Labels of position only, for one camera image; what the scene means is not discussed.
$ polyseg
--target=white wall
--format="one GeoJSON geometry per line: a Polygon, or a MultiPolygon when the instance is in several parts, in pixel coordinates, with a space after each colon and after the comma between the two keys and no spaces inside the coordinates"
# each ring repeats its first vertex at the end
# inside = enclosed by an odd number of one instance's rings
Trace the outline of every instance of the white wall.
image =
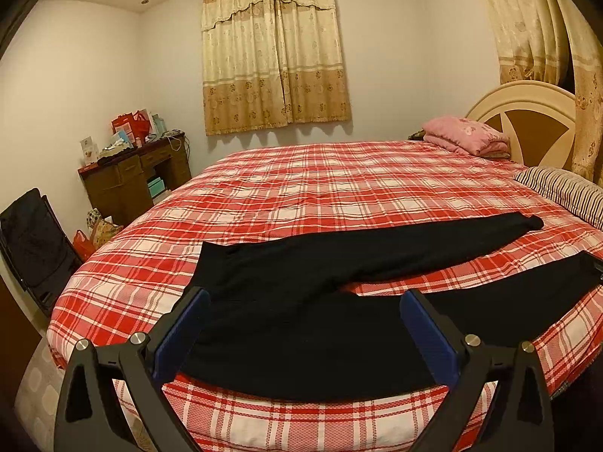
{"type": "MultiPolygon", "coordinates": [[[[79,141],[106,146],[111,119],[145,106],[139,24],[138,14],[94,3],[35,6],[0,61],[0,211],[38,187],[70,238],[85,229],[79,141]]],[[[4,263],[0,276],[39,328],[37,307],[4,263]]]]}
{"type": "Polygon", "coordinates": [[[337,0],[352,121],[206,137],[201,4],[170,0],[142,15],[149,107],[191,141],[193,175],[227,154],[279,144],[402,140],[430,117],[420,0],[337,0]]]}
{"type": "Polygon", "coordinates": [[[500,85],[496,42],[485,0],[421,0],[430,38],[432,115],[464,116],[500,85]]]}

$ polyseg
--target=striped pillow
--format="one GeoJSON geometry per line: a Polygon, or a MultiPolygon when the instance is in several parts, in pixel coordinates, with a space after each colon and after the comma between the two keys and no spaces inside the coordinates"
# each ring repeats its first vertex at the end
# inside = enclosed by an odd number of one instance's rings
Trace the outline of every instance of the striped pillow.
{"type": "Polygon", "coordinates": [[[603,230],[603,188],[586,178],[558,168],[533,166],[513,179],[603,230]]]}

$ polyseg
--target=red and white plaid sheet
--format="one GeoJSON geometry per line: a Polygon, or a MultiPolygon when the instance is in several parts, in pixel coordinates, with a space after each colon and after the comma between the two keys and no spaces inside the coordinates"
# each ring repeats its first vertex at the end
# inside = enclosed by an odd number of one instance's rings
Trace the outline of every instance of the red and white plaid sheet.
{"type": "MultiPolygon", "coordinates": [[[[521,168],[416,142],[312,144],[230,155],[83,265],[56,304],[49,344],[64,363],[80,338],[109,345],[148,331],[188,284],[203,240],[266,241],[511,211],[536,214],[545,222],[541,231],[486,257],[404,281],[353,287],[367,296],[410,288],[464,289],[583,249],[603,257],[603,232],[514,182],[513,174],[521,168]]],[[[602,324],[599,287],[535,342],[551,392],[594,358],[603,340],[602,324]]],[[[387,355],[365,351],[375,365],[388,365],[387,355]]],[[[245,362],[240,364],[244,372],[245,362]]],[[[117,390],[123,405],[135,412],[126,386],[120,383],[117,390]]],[[[474,438],[493,391],[494,385],[486,385],[458,447],[474,438]]],[[[204,450],[335,452],[406,450],[446,388],[346,405],[297,405],[258,400],[179,376],[164,392],[204,450]]]]}

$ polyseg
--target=beige curtain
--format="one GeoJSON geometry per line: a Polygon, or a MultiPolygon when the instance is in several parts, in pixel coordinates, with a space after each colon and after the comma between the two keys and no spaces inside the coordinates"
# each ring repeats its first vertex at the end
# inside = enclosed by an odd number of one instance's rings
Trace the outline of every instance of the beige curtain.
{"type": "Polygon", "coordinates": [[[568,35],[557,0],[487,0],[500,82],[558,85],[568,69],[568,35]]]}
{"type": "Polygon", "coordinates": [[[568,28],[576,83],[572,171],[603,187],[603,48],[572,0],[559,0],[568,28]]]}
{"type": "Polygon", "coordinates": [[[348,120],[335,0],[204,0],[207,135],[348,120]]]}

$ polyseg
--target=silver bolt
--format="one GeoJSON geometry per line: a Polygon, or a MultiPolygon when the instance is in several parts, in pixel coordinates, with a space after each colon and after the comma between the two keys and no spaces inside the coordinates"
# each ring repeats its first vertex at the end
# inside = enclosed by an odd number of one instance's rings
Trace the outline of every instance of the silver bolt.
{"type": "Polygon", "coordinates": [[[532,343],[530,342],[522,342],[522,350],[526,353],[533,353],[534,350],[536,350],[534,348],[534,346],[532,345],[532,343]]]}
{"type": "Polygon", "coordinates": [[[140,345],[144,340],[147,339],[147,334],[141,331],[136,332],[130,337],[130,341],[135,345],[140,345]]]}
{"type": "Polygon", "coordinates": [[[85,350],[88,348],[88,345],[90,344],[90,342],[88,340],[86,340],[85,338],[82,338],[80,341],[78,341],[75,344],[75,347],[77,350],[85,350]]]}
{"type": "Polygon", "coordinates": [[[479,347],[482,341],[476,334],[469,334],[465,336],[465,343],[470,347],[479,347]]]}

